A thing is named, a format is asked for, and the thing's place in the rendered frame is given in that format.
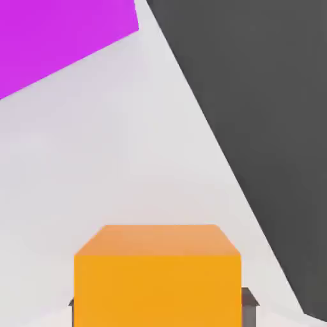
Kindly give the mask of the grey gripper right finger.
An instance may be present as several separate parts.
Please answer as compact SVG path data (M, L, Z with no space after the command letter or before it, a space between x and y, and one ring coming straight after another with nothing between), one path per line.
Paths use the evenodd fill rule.
M283 319L269 308L260 306L249 288L242 288L241 300L242 327L284 327Z

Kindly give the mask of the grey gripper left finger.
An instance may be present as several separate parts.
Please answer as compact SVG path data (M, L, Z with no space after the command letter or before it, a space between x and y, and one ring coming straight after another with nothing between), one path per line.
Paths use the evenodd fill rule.
M74 298L65 307L51 313L48 327L74 327Z

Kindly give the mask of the small orange cube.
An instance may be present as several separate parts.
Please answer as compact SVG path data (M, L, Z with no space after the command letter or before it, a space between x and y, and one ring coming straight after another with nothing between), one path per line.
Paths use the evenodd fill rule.
M216 225L106 225L74 300L74 327L241 327L241 256Z

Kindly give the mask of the large magenta box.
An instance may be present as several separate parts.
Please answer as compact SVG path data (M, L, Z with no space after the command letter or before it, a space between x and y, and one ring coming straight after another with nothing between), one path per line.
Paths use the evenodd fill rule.
M0 0L0 100L138 29L135 0Z

